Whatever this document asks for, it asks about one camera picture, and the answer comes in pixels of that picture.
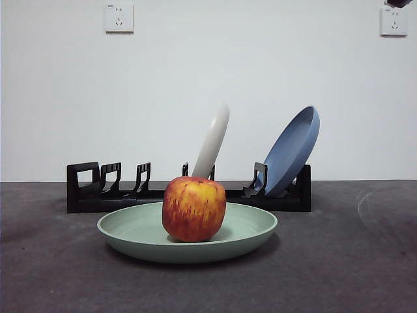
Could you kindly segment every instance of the wall socket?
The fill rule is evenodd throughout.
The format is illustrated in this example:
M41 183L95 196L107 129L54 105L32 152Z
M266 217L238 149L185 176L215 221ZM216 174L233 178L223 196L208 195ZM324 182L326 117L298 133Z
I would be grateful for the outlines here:
M408 16L404 8L381 8L381 36L406 36Z
M133 5L106 5L104 28L107 33L133 33Z

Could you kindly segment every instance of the black object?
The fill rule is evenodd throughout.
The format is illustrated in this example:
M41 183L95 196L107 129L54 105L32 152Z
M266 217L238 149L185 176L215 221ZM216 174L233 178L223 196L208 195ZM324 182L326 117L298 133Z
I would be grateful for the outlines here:
M210 179L214 180L214 169ZM78 173L92 171L92 181L80 186ZM115 182L106 189L108 173L117 172ZM136 168L136 184L132 190L120 190L122 172L121 163L102 165L99 170L98 162L72 164L66 167L67 213L97 213L112 212L133 205L160 202L164 198L164 189L152 190L149 188L151 178L151 163L140 164ZM311 211L311 168L304 165L285 192L277 198L265 196L268 167L262 163L255 163L253 180L242 189L225 189L228 202L241 203L259 207L267 211ZM263 173L263 181L259 190L254 189L258 173ZM145 181L141 180L146 173ZM182 166L182 175L188 175L188 163Z
M393 7L403 8L412 0L387 0L387 3Z

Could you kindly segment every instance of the apple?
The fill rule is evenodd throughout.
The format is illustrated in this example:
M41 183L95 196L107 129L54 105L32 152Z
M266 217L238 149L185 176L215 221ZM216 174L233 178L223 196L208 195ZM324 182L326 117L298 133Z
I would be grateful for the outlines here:
M210 239L222 226L226 211L224 187L208 179L181 176L164 193L162 225L186 243Z

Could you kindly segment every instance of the plastic plate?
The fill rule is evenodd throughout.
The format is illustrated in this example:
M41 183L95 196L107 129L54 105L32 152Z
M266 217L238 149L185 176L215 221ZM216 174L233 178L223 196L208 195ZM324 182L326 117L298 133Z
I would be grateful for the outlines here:
M319 129L319 113L313 106L304 108L288 124L264 161L268 166L265 196L279 196L293 182L313 151ZM260 188L262 177L260 173L255 188Z
M162 226L162 202L121 209L97 223L114 249L159 263L206 263L234 258L261 246L277 225L278 219L267 211L229 202L220 230L201 243L182 243L168 235Z
M216 161L220 147L226 133L227 124L229 122L229 107L222 105L214 116L210 130L205 138L203 146L200 150L195 168L192 173L194 177L207 178Z

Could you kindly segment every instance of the mint green plate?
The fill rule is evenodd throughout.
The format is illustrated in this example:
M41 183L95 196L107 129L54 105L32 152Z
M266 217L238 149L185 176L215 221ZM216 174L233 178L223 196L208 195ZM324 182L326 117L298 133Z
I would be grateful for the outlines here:
M227 203L220 230L202 243L182 243L162 226L162 202L127 207L103 216L97 223L107 242L137 259L160 263L206 263L251 252L274 232L278 219L271 213Z

